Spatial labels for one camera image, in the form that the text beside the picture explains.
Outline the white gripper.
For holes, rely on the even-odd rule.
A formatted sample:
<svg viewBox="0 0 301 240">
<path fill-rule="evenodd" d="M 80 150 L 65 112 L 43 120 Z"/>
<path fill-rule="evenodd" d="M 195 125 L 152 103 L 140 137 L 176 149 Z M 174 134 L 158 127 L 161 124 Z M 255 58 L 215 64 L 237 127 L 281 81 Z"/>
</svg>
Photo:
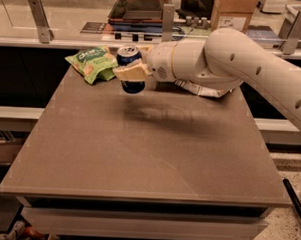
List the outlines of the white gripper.
<svg viewBox="0 0 301 240">
<path fill-rule="evenodd" d="M 162 83 L 173 82 L 174 74 L 171 55 L 175 46 L 174 42 L 161 42 L 155 46 L 140 45 L 140 54 L 143 58 L 146 57 L 145 61 L 148 66 L 140 62 L 134 65 L 114 68 L 113 73 L 120 81 L 144 82 L 152 73 L 152 77 L 157 81 Z"/>
</svg>

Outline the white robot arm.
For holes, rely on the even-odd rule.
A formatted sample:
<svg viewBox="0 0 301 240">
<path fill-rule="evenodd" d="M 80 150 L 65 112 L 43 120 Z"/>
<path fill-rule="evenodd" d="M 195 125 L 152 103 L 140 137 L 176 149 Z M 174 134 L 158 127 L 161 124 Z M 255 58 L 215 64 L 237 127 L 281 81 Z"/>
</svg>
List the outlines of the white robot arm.
<svg viewBox="0 0 301 240">
<path fill-rule="evenodd" d="M 123 82 L 185 81 L 214 90 L 249 84 L 301 131 L 301 68 L 269 53 L 233 28 L 205 40 L 161 42 L 127 66 L 114 69 Z"/>
</svg>

